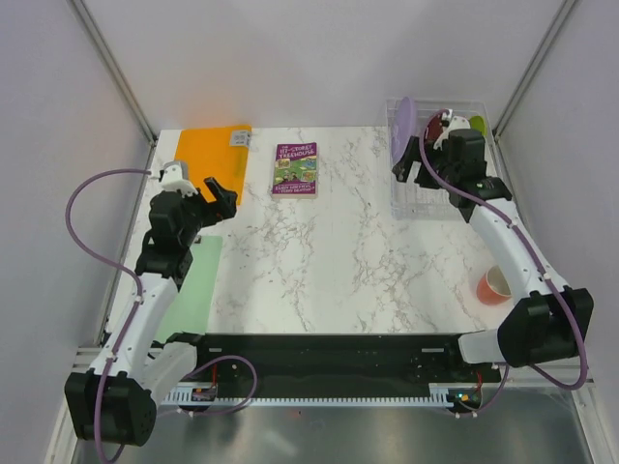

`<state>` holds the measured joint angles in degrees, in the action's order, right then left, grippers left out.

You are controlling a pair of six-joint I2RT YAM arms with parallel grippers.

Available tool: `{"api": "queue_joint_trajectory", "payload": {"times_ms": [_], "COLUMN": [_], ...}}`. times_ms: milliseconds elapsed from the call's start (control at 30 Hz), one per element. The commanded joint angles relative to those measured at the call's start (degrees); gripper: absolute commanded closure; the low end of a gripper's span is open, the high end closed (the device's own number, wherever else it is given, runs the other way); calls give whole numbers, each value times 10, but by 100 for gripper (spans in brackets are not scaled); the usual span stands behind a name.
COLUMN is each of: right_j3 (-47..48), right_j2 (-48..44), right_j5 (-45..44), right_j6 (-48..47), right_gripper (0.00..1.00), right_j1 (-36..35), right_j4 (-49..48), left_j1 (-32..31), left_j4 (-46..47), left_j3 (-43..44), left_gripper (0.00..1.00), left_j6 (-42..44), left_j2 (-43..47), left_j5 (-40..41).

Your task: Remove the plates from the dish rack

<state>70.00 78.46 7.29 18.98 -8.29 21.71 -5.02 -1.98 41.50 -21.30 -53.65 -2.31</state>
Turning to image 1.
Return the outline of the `purple plastic plate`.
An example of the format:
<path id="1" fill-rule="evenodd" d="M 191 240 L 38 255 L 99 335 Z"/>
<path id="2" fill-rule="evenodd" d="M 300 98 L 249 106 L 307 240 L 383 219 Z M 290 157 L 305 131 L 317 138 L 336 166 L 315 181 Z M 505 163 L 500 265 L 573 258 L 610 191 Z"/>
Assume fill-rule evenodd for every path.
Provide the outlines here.
<path id="1" fill-rule="evenodd" d="M 395 167 L 405 153 L 408 142 L 417 130 L 416 103 L 409 97 L 402 98 L 396 108 L 391 129 L 391 161 Z"/>

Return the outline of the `red floral plate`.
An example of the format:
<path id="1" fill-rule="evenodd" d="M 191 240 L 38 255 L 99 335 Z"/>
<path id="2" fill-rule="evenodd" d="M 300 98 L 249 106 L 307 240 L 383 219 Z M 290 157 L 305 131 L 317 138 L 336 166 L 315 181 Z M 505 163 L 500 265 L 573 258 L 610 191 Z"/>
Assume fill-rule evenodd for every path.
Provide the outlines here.
<path id="1" fill-rule="evenodd" d="M 436 140 L 443 133 L 444 129 L 442 113 L 435 115 L 427 122 L 424 131 L 424 146 L 427 153 L 433 150 Z"/>

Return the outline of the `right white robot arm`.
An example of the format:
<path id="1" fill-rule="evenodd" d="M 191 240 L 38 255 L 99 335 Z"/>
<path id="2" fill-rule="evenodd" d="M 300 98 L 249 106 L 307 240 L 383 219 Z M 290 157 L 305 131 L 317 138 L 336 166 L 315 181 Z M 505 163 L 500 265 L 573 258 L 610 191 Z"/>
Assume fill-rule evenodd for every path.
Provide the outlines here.
<path id="1" fill-rule="evenodd" d="M 443 356 L 445 373 L 461 381 L 478 363 L 539 370 L 542 363 L 572 358 L 586 370 L 584 339 L 593 297 L 585 288 L 573 288 L 534 244 L 507 186 L 487 172 L 483 134 L 462 126 L 431 139 L 396 130 L 390 149 L 396 180 L 419 163 L 416 184 L 449 193 L 450 205 L 489 249 L 515 303 L 497 328 L 461 334 L 458 347 Z"/>

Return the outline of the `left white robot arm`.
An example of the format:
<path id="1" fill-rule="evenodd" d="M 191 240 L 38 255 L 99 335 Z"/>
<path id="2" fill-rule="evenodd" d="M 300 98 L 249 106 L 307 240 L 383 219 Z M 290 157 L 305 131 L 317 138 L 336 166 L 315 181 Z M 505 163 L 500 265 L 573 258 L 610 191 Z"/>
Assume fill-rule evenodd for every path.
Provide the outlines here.
<path id="1" fill-rule="evenodd" d="M 212 369 L 211 355 L 184 341 L 165 343 L 154 359 L 148 354 L 190 270 L 198 232 L 233 218 L 238 195 L 213 177 L 204 181 L 213 201 L 185 177 L 173 180 L 163 174 L 160 182 L 161 192 L 150 201 L 150 227 L 140 254 L 127 271 L 134 282 L 128 306 L 99 355 L 65 383 L 74 432 L 81 440 L 144 445 L 170 391 L 186 375 L 201 380 Z"/>

